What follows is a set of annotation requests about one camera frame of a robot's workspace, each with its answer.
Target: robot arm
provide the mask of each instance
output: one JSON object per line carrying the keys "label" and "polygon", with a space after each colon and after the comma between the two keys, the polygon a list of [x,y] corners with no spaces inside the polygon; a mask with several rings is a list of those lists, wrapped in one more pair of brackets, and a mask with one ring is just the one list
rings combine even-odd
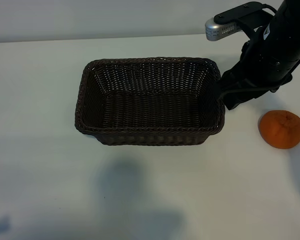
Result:
{"label": "robot arm", "polygon": [[[265,12],[269,8],[275,15]],[[206,36],[217,41],[243,30],[250,41],[240,61],[216,83],[215,92],[229,110],[292,80],[300,64],[300,0],[285,0],[278,11],[248,2],[216,15],[206,23]]]}

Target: basket rim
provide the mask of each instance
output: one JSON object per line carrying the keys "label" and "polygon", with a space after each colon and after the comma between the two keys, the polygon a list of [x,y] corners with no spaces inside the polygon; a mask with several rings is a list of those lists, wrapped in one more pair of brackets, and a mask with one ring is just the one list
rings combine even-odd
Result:
{"label": "basket rim", "polygon": [[[219,72],[217,64],[208,59],[200,57],[146,57],[146,58],[120,58],[120,59],[99,59],[88,63],[84,68],[81,83],[79,87],[79,94],[75,108],[75,127],[78,131],[89,135],[106,135],[106,134],[178,134],[187,133],[189,135],[209,134],[215,135],[219,133],[225,124],[225,105],[222,100],[217,100],[217,105],[220,109],[217,116],[217,124],[209,127],[95,127],[86,125],[83,121],[83,108],[86,96],[86,88],[84,82],[88,81],[88,75],[91,69],[97,65],[112,65],[112,64],[142,64],[142,63],[204,63],[208,64],[209,68],[213,68]],[[215,76],[215,81],[220,78],[220,74]]]}

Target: white surface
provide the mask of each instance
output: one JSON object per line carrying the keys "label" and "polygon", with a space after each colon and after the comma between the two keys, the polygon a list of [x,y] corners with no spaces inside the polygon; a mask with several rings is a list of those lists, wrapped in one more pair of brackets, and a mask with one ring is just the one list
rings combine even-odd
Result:
{"label": "white surface", "polygon": [[300,240],[300,145],[272,148],[257,127],[267,110],[300,116],[300,67],[277,93],[227,111],[202,145],[111,147],[74,127],[90,61],[207,57],[223,72],[246,40],[0,43],[0,220],[10,221],[0,240]]}
{"label": "white surface", "polygon": [[0,0],[0,42],[203,34],[208,19],[246,2]]}

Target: black cable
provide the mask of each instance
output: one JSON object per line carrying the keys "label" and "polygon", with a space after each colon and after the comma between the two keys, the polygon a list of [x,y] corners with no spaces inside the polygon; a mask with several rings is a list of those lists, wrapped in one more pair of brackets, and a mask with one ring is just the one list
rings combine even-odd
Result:
{"label": "black cable", "polygon": [[277,13],[277,10],[273,6],[270,6],[268,4],[263,4],[263,8],[264,9],[270,9],[274,14]]}

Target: woven texture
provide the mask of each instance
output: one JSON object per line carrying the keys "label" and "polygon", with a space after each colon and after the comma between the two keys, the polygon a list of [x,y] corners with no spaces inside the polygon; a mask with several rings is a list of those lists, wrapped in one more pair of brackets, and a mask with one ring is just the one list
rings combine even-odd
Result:
{"label": "woven texture", "polygon": [[202,144],[221,131],[217,65],[203,58],[102,59],[84,69],[75,127],[106,145]]}

